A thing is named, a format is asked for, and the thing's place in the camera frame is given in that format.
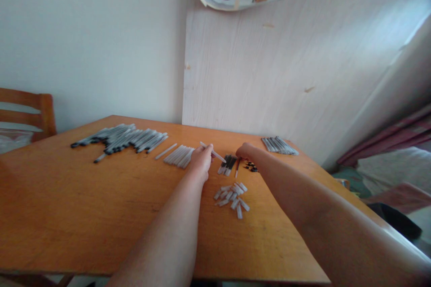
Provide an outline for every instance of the curtain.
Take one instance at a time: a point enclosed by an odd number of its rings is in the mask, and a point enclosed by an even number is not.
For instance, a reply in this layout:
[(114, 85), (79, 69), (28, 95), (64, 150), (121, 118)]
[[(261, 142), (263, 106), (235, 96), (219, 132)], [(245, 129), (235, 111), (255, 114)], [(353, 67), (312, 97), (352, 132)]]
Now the curtain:
[(355, 166), (358, 159), (382, 152), (412, 147), (431, 140), (431, 103), (361, 143), (337, 160), (344, 166)]

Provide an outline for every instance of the pink fabric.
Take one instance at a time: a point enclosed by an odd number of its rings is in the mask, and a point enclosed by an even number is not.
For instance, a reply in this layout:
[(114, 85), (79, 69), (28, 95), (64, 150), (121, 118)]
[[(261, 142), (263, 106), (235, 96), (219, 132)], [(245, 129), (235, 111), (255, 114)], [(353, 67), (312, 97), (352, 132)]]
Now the pink fabric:
[(384, 203), (403, 214), (431, 205), (431, 195), (409, 183), (402, 183), (390, 190), (362, 200), (365, 204)]
[(428, 140), (431, 140), (431, 104), (356, 146), (338, 159), (337, 163), (355, 166), (358, 159), (412, 147)]

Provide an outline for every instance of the white pillow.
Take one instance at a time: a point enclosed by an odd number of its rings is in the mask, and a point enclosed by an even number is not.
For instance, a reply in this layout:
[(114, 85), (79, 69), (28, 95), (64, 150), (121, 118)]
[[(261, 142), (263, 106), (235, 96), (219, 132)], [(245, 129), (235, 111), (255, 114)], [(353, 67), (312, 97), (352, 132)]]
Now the white pillow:
[(431, 152), (416, 147), (360, 159), (357, 171), (372, 195), (403, 182), (431, 194)]

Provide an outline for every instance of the person's right hand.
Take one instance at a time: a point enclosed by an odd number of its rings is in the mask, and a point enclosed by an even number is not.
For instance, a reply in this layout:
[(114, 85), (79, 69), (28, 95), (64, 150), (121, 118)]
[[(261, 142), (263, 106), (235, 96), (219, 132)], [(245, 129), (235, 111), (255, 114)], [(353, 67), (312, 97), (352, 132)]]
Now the person's right hand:
[(245, 160), (250, 160), (250, 150), (252, 150), (254, 146), (251, 143), (243, 143), (240, 148), (238, 148), (235, 153), (237, 157), (241, 157)]

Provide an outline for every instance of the hand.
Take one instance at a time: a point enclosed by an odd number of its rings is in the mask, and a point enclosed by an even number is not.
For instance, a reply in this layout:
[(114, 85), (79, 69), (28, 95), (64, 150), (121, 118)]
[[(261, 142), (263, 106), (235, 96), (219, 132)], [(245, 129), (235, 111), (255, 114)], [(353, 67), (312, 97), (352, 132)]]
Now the hand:
[(208, 179), (208, 170), (214, 161), (214, 155), (211, 154), (213, 147), (212, 144), (206, 148), (200, 146), (192, 153), (189, 172), (203, 175), (204, 181)]
[(250, 150), (252, 150), (253, 148), (255, 147), (252, 144), (243, 143), (242, 146), (238, 148), (235, 154), (237, 155), (237, 157), (241, 157), (245, 160), (250, 160)]

